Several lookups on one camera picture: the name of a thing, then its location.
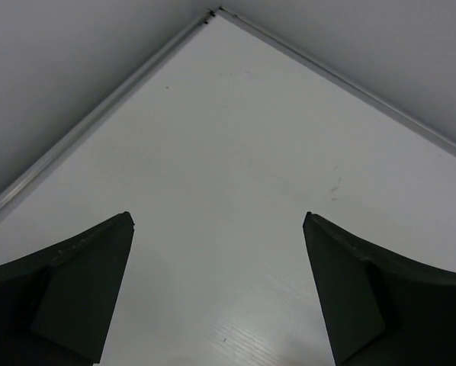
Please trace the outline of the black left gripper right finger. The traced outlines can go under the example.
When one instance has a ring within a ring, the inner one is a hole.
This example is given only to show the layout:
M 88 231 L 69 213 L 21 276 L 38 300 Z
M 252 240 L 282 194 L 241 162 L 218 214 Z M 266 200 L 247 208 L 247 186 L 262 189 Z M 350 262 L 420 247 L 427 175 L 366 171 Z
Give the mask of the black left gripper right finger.
M 456 365 L 455 272 L 311 212 L 303 233 L 337 365 Z

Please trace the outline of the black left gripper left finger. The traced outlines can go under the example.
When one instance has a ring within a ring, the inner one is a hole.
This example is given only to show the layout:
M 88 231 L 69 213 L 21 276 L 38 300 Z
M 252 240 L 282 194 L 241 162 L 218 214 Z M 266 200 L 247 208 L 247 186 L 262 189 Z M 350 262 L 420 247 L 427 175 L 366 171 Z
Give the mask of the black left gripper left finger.
M 129 212 L 0 265 L 0 365 L 96 365 L 133 242 Z

